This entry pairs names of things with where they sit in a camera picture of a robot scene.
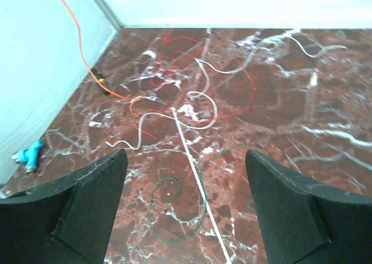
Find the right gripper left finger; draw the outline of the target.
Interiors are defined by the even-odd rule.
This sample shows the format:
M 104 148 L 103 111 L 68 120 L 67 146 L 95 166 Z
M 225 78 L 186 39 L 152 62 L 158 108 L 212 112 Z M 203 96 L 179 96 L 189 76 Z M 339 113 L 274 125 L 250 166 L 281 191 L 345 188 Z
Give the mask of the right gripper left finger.
M 103 263 L 126 171 L 117 149 L 1 200 L 1 263 Z

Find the long white zip tie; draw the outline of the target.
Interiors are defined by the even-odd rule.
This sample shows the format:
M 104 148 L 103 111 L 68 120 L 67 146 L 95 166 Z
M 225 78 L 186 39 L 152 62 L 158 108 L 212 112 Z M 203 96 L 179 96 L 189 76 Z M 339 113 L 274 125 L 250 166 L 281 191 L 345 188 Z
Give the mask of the long white zip tie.
M 174 120 L 175 120 L 175 123 L 176 123 L 176 126 L 177 126 L 178 133 L 179 133 L 180 138 L 181 138 L 181 142 L 182 142 L 183 147 L 185 149 L 185 153 L 186 153 L 187 158 L 189 160 L 189 164 L 190 164 L 191 169 L 192 169 L 192 172 L 194 174 L 196 183 L 198 185 L 198 188 L 199 188 L 199 190 L 201 192 L 203 201 L 205 203 L 205 207 L 206 207 L 207 213 L 208 213 L 208 215 L 210 217 L 210 221 L 212 223 L 213 230 L 216 233 L 217 239 L 219 241 L 219 244 L 221 246 L 222 252 L 223 252 L 224 257 L 226 259 L 226 263 L 227 264 L 232 264 L 231 259 L 230 259 L 230 256 L 229 256 L 229 254 L 227 252 L 226 246 L 225 246 L 225 244 L 223 242 L 223 239 L 221 237 L 220 230 L 218 229 L 217 223 L 216 223 L 215 218 L 213 216 L 213 212 L 212 212 L 212 210 L 211 210 L 211 208 L 209 206 L 208 199 L 207 199 L 206 192 L 205 192 L 205 189 L 203 187 L 201 178 L 199 177 L 199 174 L 198 174 L 198 172 L 196 170 L 196 167 L 195 167 L 195 164 L 193 162 L 192 155 L 190 154 L 190 151 L 189 151 L 187 142 L 186 142 L 185 137 L 184 137 L 184 133 L 183 133 L 182 128 L 181 128 L 181 122 L 179 121 L 179 119 L 177 117 L 177 112 L 176 112 L 175 107 L 171 107 L 171 111 L 172 111 L 172 114 L 173 114 L 173 117 L 174 117 Z

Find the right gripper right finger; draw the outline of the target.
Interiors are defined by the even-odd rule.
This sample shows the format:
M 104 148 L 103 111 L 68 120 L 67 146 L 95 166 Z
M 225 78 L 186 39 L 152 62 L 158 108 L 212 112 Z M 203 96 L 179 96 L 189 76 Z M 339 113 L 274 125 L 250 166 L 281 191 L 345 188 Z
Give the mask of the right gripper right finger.
M 245 166 L 269 263 L 371 263 L 371 197 L 254 150 Z

